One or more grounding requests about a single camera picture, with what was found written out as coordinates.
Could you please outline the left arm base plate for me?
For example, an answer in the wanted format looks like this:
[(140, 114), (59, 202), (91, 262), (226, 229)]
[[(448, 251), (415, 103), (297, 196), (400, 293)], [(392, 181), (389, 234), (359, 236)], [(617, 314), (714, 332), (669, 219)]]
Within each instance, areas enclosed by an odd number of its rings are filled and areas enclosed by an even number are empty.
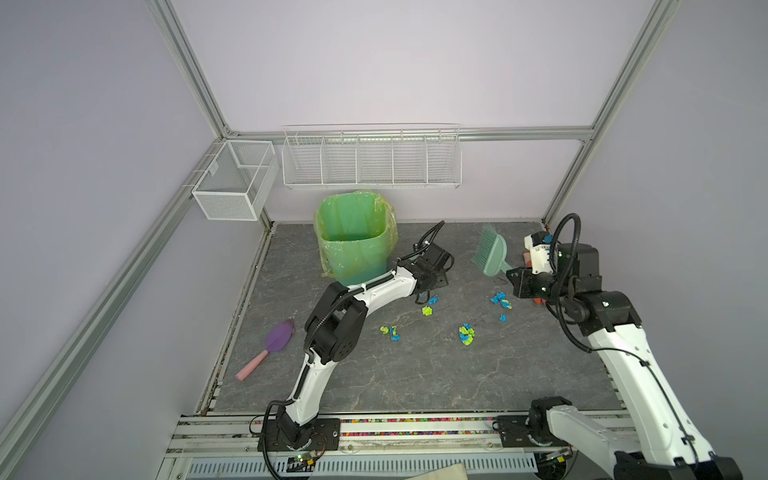
[(288, 417), (280, 420), (270, 418), (266, 431), (260, 436), (257, 449), (268, 452), (289, 451), (336, 451), (341, 439), (339, 418), (318, 417), (304, 426), (297, 426)]

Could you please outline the mint green hand brush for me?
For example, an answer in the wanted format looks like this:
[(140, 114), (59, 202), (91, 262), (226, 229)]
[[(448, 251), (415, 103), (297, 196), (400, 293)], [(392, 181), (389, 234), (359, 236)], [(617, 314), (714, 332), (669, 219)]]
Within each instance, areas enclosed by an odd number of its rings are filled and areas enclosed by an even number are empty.
[(512, 269), (507, 262), (507, 242), (492, 224), (484, 224), (473, 256), (474, 265), (488, 277), (506, 274)]

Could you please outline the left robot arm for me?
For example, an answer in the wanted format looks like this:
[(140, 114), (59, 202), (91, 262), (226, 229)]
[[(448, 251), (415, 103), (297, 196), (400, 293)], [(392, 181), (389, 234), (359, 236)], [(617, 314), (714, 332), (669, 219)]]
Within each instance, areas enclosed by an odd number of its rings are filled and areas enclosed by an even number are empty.
[(423, 241), (393, 269), (366, 282), (332, 283), (305, 323), (304, 361), (287, 400), (277, 404), (276, 423), (293, 443), (308, 437), (320, 400), (337, 366), (355, 349), (367, 317), (400, 299), (429, 295), (447, 284), (454, 256)]

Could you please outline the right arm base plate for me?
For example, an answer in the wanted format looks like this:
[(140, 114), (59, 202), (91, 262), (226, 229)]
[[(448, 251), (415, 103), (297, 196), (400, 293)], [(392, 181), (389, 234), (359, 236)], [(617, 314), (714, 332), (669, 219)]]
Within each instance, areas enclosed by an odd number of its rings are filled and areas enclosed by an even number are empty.
[(499, 435), (504, 448), (541, 447), (561, 448), (569, 444), (549, 433), (535, 431), (529, 425), (527, 415), (499, 415), (492, 422), (492, 429)]

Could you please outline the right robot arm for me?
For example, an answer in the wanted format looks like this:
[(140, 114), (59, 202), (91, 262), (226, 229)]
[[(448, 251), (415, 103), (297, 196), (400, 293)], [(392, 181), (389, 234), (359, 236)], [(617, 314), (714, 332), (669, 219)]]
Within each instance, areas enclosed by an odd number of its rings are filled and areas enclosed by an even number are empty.
[(599, 254), (579, 242), (580, 234), (579, 215), (566, 215), (547, 247), (548, 270), (520, 267), (506, 276), (516, 296), (544, 300), (574, 346), (600, 357), (638, 438), (622, 438), (553, 396), (532, 402), (531, 439), (541, 445), (564, 441), (614, 479), (742, 478), (736, 461), (717, 454), (685, 412), (629, 298), (603, 290)]

